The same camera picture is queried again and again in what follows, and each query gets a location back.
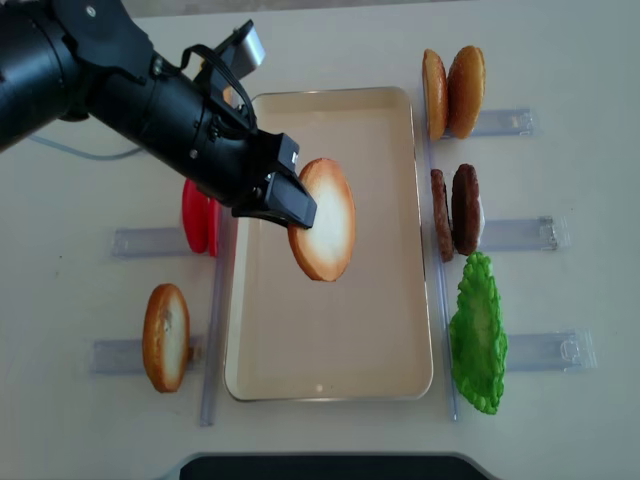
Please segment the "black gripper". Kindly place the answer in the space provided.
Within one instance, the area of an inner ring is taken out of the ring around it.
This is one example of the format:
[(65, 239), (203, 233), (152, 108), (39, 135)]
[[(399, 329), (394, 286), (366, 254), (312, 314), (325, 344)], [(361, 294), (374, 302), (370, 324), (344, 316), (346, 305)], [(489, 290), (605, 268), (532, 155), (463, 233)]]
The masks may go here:
[(298, 144), (257, 126), (252, 108), (193, 107), (185, 128), (185, 175), (233, 210), (288, 228), (310, 229), (317, 205), (295, 172)]

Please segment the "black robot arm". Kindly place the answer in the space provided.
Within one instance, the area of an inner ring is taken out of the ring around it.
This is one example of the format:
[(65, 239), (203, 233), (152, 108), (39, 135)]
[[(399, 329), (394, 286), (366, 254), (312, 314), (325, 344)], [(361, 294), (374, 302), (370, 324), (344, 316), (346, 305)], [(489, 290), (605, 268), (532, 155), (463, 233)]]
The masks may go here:
[[(119, 1), (1, 5), (1, 145), (55, 120), (96, 118), (236, 217), (309, 228), (316, 204), (295, 171), (299, 147), (261, 130), (242, 79), (265, 57), (252, 22), (216, 47), (194, 78), (159, 54)], [(226, 103), (225, 90), (244, 97)]]

